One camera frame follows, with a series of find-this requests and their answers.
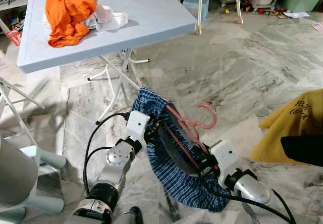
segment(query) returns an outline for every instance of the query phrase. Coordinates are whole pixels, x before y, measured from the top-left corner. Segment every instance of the blue plaid shorts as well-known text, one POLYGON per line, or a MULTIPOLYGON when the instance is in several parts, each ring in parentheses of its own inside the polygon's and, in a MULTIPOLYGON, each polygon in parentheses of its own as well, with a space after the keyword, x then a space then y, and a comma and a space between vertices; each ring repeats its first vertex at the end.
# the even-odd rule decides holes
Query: blue plaid shorts
MULTIPOLYGON (((162 99, 148 88, 141 87, 132 110, 153 115, 155 119, 166 122, 189 153, 194 156, 192 146, 181 136, 179 130, 166 113, 165 106, 167 103, 167 100, 162 99)), ((190 207, 209 209, 210 211, 222 211, 228 204, 228 199, 212 194, 212 191, 217 191, 230 195, 229 190, 223 189, 218 184, 218 178, 214 174, 208 174, 203 178, 186 175, 173 162, 158 136, 154 138, 154 145, 147 145, 147 154, 157 178, 165 190, 179 202, 190 207)))

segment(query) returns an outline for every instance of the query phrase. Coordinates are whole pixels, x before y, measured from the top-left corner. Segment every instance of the yellow cloth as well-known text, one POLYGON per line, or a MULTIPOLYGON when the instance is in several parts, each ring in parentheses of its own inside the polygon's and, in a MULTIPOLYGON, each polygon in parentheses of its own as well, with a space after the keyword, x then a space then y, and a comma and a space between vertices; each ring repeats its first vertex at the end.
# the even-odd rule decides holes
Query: yellow cloth
POLYGON ((251 159, 302 164, 285 155, 281 137, 323 133, 323 89, 302 93, 264 119, 259 127, 269 128, 269 130, 251 152, 251 159))

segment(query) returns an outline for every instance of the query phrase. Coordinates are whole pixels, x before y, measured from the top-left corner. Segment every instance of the pink plastic hanger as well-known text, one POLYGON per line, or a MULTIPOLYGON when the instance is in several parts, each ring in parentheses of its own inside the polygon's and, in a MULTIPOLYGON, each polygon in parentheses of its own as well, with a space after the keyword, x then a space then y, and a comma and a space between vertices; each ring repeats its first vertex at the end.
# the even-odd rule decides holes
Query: pink plastic hanger
POLYGON ((175 115, 175 117, 178 119, 178 123, 179 125, 183 128, 183 130, 186 132, 186 134, 194 141, 196 142, 205 153, 208 153, 207 149, 205 148, 204 144, 200 141, 200 136, 199 136, 199 132, 196 126, 200 126, 204 129, 211 129, 212 127, 214 127, 217 123, 217 113, 216 111, 212 108, 212 106, 210 106, 207 103, 201 103, 197 105, 198 108, 203 107, 206 108, 212 115, 212 122, 207 125, 207 124, 203 124, 202 122, 199 121, 190 121, 186 118, 181 117, 170 105, 166 105, 166 108, 175 115), (193 129, 193 131, 195 132, 195 134, 192 134, 192 132, 188 129, 187 125, 189 127, 191 127, 193 129))

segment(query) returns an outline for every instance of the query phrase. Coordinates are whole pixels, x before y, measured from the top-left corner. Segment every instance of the marble floor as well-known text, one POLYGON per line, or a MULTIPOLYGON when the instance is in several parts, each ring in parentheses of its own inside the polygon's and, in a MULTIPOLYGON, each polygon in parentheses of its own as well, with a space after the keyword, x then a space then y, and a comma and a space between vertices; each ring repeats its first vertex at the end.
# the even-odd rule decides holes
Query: marble floor
MULTIPOLYGON (((231 140, 242 158, 241 164, 283 196, 297 223, 322 224, 321 167, 254 162, 248 154, 263 136, 258 128, 261 119, 298 94, 323 87, 323 32, 311 27, 314 22, 322 22, 323 15, 310 13, 307 18, 279 19, 243 14, 243 19, 244 25, 238 25, 235 14, 211 10, 202 24, 202 35, 179 36, 138 48, 138 59, 151 59, 150 63, 136 65, 139 76, 145 86, 174 101, 180 112, 192 120, 208 121, 196 104, 211 104, 218 112, 218 123, 211 131, 203 132, 204 143, 231 140)), ((111 99, 107 81, 88 82, 86 78, 103 70, 105 64, 91 58, 23 74, 16 66, 17 53, 18 49, 10 44, 5 59, 0 60, 0 77, 46 106, 41 110, 25 102, 17 104, 17 109, 39 146, 69 161, 60 172, 64 211, 54 216, 29 210, 24 223, 63 223, 84 196, 81 175, 85 146, 94 122, 111 99)), ((131 70, 129 75, 134 79, 131 70)), ((136 94, 125 84, 112 111, 129 110, 136 94)), ((0 129, 5 136, 18 132, 8 109, 1 118, 0 129)), ((112 146, 124 134, 124 121, 114 118, 98 131, 92 147, 112 146)), ((28 144, 24 136, 12 141, 28 144)), ((104 152, 99 152, 89 163, 90 184, 103 166, 104 152)), ((127 175, 116 214, 137 205, 145 223, 246 223, 242 222, 241 204, 234 201, 221 213, 189 208, 175 200, 173 203, 179 216, 169 211, 163 188, 147 158, 142 157, 127 175)), ((264 216, 261 223, 283 222, 264 216)))

